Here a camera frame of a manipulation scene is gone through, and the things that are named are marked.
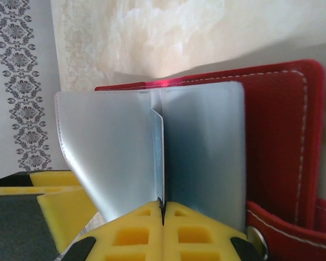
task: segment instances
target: beige marble wall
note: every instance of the beige marble wall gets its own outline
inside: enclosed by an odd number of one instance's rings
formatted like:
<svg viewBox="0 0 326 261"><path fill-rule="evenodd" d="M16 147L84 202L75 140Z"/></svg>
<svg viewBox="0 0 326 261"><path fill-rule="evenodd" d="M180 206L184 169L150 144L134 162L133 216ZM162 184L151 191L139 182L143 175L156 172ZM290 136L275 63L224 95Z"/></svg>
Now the beige marble wall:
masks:
<svg viewBox="0 0 326 261"><path fill-rule="evenodd" d="M326 0L51 1L65 91L302 58L326 68ZM320 184L326 198L326 123Z"/></svg>

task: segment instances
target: black rubber pad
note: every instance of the black rubber pad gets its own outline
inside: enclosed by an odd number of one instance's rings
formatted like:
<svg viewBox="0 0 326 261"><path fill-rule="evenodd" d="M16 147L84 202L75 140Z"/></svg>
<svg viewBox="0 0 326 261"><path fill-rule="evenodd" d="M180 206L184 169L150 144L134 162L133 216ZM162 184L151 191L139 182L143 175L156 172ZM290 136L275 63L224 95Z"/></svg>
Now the black rubber pad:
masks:
<svg viewBox="0 0 326 261"><path fill-rule="evenodd" d="M53 261L58 256L36 197L0 196L0 261Z"/></svg>
<svg viewBox="0 0 326 261"><path fill-rule="evenodd" d="M87 237L77 241L70 247L62 261L86 261L95 243L96 239L94 237Z"/></svg>
<svg viewBox="0 0 326 261"><path fill-rule="evenodd" d="M241 261L263 261L259 252L248 241L233 237L230 239Z"/></svg>
<svg viewBox="0 0 326 261"><path fill-rule="evenodd" d="M0 187L30 187L32 185L27 172L18 172L0 179Z"/></svg>

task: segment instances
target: red leather folder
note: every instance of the red leather folder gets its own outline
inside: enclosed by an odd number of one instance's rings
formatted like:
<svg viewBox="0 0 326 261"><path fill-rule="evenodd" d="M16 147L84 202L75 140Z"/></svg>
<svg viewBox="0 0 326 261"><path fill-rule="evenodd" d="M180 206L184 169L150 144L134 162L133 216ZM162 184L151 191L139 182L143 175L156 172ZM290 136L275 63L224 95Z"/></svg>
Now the red leather folder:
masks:
<svg viewBox="0 0 326 261"><path fill-rule="evenodd" d="M245 90L247 225L264 236L270 260L326 260L317 205L325 75L313 60L182 78L97 87L135 90L226 81Z"/></svg>

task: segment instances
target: wallpaper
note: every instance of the wallpaper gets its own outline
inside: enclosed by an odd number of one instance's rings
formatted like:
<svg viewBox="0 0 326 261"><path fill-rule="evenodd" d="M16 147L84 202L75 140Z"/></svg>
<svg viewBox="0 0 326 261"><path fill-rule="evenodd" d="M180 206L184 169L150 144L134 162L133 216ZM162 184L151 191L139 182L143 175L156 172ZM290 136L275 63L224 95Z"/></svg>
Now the wallpaper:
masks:
<svg viewBox="0 0 326 261"><path fill-rule="evenodd" d="M0 0L0 177L67 169L56 131L53 96L60 83L46 7Z"/></svg>

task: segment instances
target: yellow foam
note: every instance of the yellow foam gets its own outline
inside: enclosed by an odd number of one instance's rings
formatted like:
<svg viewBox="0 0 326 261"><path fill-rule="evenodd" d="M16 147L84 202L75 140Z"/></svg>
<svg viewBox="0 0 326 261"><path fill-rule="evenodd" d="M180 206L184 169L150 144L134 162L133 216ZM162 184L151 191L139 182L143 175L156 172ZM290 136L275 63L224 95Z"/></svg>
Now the yellow foam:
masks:
<svg viewBox="0 0 326 261"><path fill-rule="evenodd" d="M243 233L179 203L168 202L164 224L164 260L240 260L230 238Z"/></svg>
<svg viewBox="0 0 326 261"><path fill-rule="evenodd" d="M79 187L0 187L0 196L65 192Z"/></svg>
<svg viewBox="0 0 326 261"><path fill-rule="evenodd" d="M87 261L162 261L162 217L158 202L84 234L96 243Z"/></svg>
<svg viewBox="0 0 326 261"><path fill-rule="evenodd" d="M35 187L81 186L72 171L42 171L29 176Z"/></svg>
<svg viewBox="0 0 326 261"><path fill-rule="evenodd" d="M84 234L96 243L86 261L240 261L230 238L246 236L181 204L158 202Z"/></svg>
<svg viewBox="0 0 326 261"><path fill-rule="evenodd" d="M40 195L37 201L60 253L97 212L82 188Z"/></svg>

